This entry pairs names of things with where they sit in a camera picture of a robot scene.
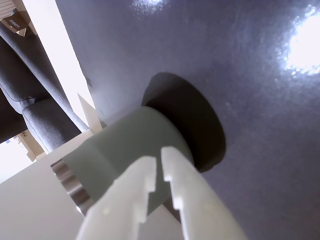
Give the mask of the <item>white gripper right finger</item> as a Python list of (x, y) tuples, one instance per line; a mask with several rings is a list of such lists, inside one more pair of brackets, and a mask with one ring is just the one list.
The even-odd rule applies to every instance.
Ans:
[(208, 182), (175, 147), (161, 149), (164, 181), (186, 240), (245, 240), (245, 233)]

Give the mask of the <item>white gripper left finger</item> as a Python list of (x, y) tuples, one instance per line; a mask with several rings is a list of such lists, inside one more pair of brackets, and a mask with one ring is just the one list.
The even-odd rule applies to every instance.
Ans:
[(149, 194), (156, 190), (157, 160), (134, 161), (92, 205), (77, 234), (78, 240), (136, 240), (147, 219)]

